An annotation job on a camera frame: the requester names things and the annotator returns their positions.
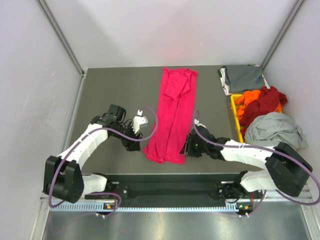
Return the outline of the pink t shirt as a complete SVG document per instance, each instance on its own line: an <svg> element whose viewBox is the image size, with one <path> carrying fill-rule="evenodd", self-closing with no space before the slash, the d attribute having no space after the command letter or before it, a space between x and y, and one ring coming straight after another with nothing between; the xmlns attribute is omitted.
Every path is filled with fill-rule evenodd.
<svg viewBox="0 0 320 240"><path fill-rule="evenodd" d="M145 157L163 164L184 164L180 153L192 126L198 73L189 68L163 68L157 103L157 129L143 149Z"/></svg>

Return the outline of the light grey t shirt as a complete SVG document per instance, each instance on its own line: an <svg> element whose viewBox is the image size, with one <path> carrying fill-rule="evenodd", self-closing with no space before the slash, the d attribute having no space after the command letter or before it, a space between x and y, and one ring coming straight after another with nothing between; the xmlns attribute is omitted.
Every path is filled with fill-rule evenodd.
<svg viewBox="0 0 320 240"><path fill-rule="evenodd" d="M295 150L308 148L302 128L292 117L280 112L256 117L246 129L244 139L247 144L262 147L286 143Z"/></svg>

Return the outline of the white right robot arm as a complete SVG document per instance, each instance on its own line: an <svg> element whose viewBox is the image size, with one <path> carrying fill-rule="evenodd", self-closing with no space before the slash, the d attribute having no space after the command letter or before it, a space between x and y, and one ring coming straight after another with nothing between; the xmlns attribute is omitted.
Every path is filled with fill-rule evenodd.
<svg viewBox="0 0 320 240"><path fill-rule="evenodd" d="M238 162L259 168L242 171L234 180L233 192L245 198L251 192L280 191L298 197L313 168L289 144L257 146L240 143L226 137L214 137L203 125L196 126L186 137L180 154L199 158Z"/></svg>

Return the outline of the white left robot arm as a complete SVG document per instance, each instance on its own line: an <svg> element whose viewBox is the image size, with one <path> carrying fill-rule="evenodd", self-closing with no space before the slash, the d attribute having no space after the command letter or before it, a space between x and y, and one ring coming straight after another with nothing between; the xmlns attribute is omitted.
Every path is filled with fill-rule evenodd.
<svg viewBox="0 0 320 240"><path fill-rule="evenodd" d="M118 105L110 105L102 116L94 117L84 133L58 156L49 156L45 162L43 193L69 203L97 193L109 198L114 191L108 177L101 173L83 175L82 168L93 152L109 137L119 139L129 152L140 151L141 128L147 126L148 119L138 110L134 118L126 120L126 110Z"/></svg>

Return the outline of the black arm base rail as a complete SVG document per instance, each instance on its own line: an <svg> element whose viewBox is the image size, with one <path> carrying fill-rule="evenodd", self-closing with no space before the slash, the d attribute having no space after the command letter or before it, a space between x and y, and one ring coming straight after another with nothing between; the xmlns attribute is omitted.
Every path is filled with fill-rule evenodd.
<svg viewBox="0 0 320 240"><path fill-rule="evenodd" d="M109 174L106 190L126 207L218 207L235 173Z"/></svg>

